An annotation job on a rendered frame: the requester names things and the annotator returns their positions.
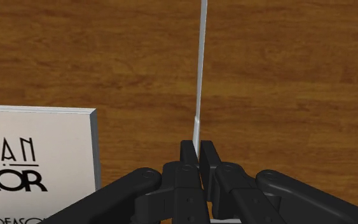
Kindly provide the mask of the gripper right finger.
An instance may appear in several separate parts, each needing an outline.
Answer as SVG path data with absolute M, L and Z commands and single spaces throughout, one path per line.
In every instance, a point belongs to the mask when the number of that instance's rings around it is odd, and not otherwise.
M 358 206 L 274 170 L 250 177 L 200 143 L 199 168 L 212 215 L 242 224 L 358 224 Z

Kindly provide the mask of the white book with black lettering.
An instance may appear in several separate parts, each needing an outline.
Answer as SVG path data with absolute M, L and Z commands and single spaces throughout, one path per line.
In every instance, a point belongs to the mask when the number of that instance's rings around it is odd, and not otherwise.
M 0 224 L 38 224 L 101 186 L 96 109 L 0 106 Z

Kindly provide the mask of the thin white stick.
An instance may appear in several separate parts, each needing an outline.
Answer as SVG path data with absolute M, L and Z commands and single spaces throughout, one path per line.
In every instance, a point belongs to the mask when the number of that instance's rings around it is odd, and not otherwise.
M 202 97 L 202 78 L 203 78 L 203 62 L 205 51 L 205 34 L 207 23 L 207 6 L 208 0 L 201 0 L 200 10 L 200 28 L 198 40 L 198 60 L 197 60 L 197 81 L 196 81 L 196 108 L 193 126 L 193 145 L 197 158 L 200 156 L 200 108 Z

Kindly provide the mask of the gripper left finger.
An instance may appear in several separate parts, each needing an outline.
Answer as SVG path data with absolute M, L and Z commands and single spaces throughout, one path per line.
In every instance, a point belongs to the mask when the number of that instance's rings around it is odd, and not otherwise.
M 210 224 L 192 141 L 163 171 L 138 168 L 39 224 Z

